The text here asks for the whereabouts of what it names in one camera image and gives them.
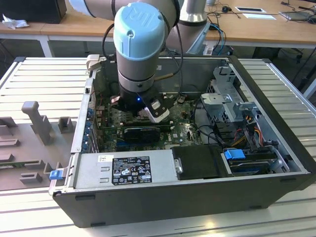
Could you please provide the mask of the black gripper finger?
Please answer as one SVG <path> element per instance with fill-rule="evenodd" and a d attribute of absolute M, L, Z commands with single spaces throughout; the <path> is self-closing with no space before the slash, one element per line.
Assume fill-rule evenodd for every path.
<path fill-rule="evenodd" d="M 135 109 L 127 99 L 122 98 L 120 95 L 110 97 L 110 106 L 119 111 L 129 113 L 132 116 L 135 116 Z"/>
<path fill-rule="evenodd" d="M 159 96 L 159 102 L 160 102 L 160 109 L 161 110 L 169 110 L 171 109 L 175 102 L 176 97 L 174 95 L 160 95 Z"/>

